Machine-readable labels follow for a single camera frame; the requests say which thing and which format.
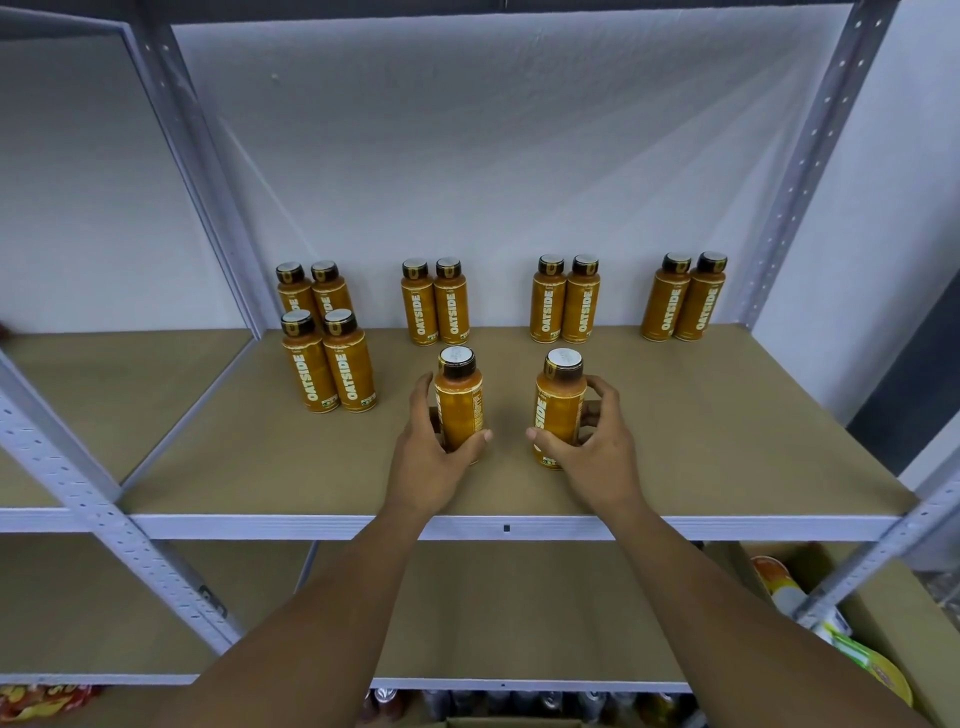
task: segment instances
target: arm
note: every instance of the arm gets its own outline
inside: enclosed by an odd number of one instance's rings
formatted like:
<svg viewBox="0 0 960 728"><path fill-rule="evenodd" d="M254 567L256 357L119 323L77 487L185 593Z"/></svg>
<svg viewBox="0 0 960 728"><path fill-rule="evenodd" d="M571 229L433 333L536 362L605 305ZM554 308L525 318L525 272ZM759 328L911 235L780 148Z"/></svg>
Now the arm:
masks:
<svg viewBox="0 0 960 728"><path fill-rule="evenodd" d="M619 395L588 377L600 402L581 447L530 428L560 461L576 494L627 555L712 728L922 728L927 723L877 680L737 584L647 505Z"/></svg>
<svg viewBox="0 0 960 728"><path fill-rule="evenodd" d="M422 376L410 397L410 422L396 440L376 518L319 578L201 675L156 728L356 723L417 538L492 436L477 432L444 453L426 403L430 378Z"/></svg>

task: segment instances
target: hand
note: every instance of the hand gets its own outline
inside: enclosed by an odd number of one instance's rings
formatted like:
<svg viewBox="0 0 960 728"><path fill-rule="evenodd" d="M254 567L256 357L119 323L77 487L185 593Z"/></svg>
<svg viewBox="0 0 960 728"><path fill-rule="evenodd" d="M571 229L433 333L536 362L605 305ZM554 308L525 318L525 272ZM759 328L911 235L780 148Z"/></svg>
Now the hand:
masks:
<svg viewBox="0 0 960 728"><path fill-rule="evenodd" d="M410 395L410 421L396 438L384 507L412 509L426 523L440 513L457 492L469 464L480 457L493 433L474 432L454 452L444 452L430 422L426 403L433 375L417 380Z"/></svg>
<svg viewBox="0 0 960 728"><path fill-rule="evenodd" d="M601 399L584 402L580 424L596 427L595 432L577 446L538 427L527 429L527 439L561 464L574 493L606 522L623 508L648 506L640 492L634 436L620 413L620 393L599 376L587 376L587 384Z"/></svg>

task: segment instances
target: right hand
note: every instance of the right hand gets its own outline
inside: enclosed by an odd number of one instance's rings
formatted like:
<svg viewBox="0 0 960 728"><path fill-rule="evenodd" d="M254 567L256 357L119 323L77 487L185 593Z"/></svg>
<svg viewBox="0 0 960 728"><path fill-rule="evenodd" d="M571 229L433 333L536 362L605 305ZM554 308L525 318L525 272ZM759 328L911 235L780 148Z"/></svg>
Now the right hand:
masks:
<svg viewBox="0 0 960 728"><path fill-rule="evenodd" d="M554 458L569 476L574 493L603 521L623 508L646 508L636 471L634 436L620 412L620 393L599 376L587 384L600 401L584 403L581 425L595 426L582 445L565 443L552 432L527 428L527 439Z"/></svg>

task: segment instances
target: white cap top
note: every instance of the white cap top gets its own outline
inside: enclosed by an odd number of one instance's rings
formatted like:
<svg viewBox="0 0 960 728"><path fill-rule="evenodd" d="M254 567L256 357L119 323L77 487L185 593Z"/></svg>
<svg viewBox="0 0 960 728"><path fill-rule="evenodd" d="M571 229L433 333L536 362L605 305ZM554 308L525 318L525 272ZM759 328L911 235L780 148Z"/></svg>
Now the white cap top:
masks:
<svg viewBox="0 0 960 728"><path fill-rule="evenodd" d="M341 321L346 321L352 315L353 311L349 308L334 308L332 311L327 311L324 319L330 324L337 324Z"/></svg>
<svg viewBox="0 0 960 728"><path fill-rule="evenodd" d="M470 361L472 356L469 347L447 347L440 352L440 359L447 364L463 364Z"/></svg>
<svg viewBox="0 0 960 728"><path fill-rule="evenodd" d="M283 316L280 317L281 321L285 321L288 324L302 324L307 319L311 318L311 313L305 308L298 308L295 311L287 311Z"/></svg>
<svg viewBox="0 0 960 728"><path fill-rule="evenodd" d="M574 349L553 349L547 356L547 360L558 367L575 367L580 364L584 358Z"/></svg>

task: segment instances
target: left hand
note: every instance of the left hand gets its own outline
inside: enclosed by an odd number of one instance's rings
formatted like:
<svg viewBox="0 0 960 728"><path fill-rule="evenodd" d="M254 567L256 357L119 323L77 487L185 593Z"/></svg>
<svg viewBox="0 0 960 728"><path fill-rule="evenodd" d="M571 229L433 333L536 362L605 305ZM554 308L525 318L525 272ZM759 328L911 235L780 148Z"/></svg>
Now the left hand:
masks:
<svg viewBox="0 0 960 728"><path fill-rule="evenodd" d="M412 509L424 523L436 516L457 492L469 464L480 457L493 433L474 432L454 452L444 452L430 423L426 403L432 374L417 380L410 395L410 420L396 438L384 508Z"/></svg>

